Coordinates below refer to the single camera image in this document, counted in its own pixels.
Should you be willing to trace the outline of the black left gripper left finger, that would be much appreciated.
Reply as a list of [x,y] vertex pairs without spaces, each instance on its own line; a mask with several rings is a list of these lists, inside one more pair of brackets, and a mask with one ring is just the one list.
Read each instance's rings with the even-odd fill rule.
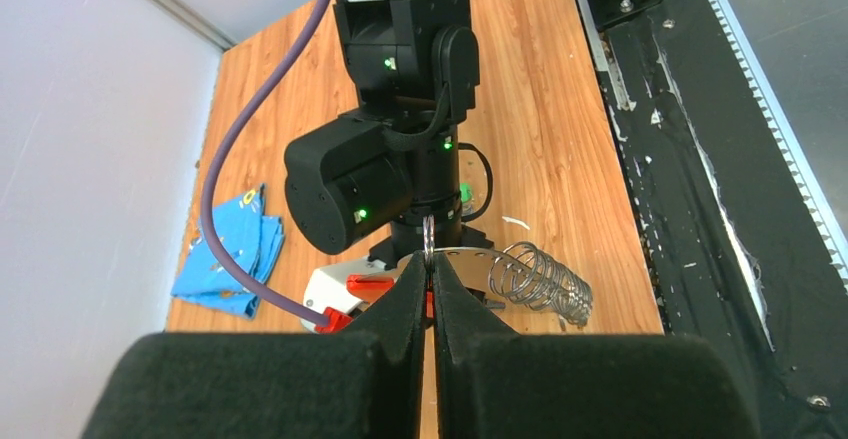
[[338,332],[157,333],[117,362],[86,438],[415,438],[428,258]]

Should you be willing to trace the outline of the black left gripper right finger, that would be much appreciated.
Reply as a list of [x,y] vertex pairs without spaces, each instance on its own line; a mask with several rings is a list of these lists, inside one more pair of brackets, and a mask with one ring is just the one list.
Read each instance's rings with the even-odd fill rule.
[[443,438],[755,438],[727,367],[696,337],[522,335],[433,258]]

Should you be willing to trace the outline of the metal keyring plate with spring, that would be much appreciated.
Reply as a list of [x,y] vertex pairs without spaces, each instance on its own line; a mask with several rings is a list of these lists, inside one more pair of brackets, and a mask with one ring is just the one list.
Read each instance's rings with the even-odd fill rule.
[[585,327],[593,311],[591,286],[562,262],[528,241],[503,250],[455,246],[438,248],[435,219],[422,222],[425,264],[444,256],[464,287],[492,295],[506,308],[554,313],[561,325]]

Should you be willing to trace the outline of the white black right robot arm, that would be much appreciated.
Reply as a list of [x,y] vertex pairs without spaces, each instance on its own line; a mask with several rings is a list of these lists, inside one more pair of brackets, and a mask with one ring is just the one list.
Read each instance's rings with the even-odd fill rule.
[[491,246],[462,211],[458,127],[481,80],[471,0],[335,0],[356,106],[294,139],[285,196],[308,242],[337,255],[382,227],[388,266],[423,247]]

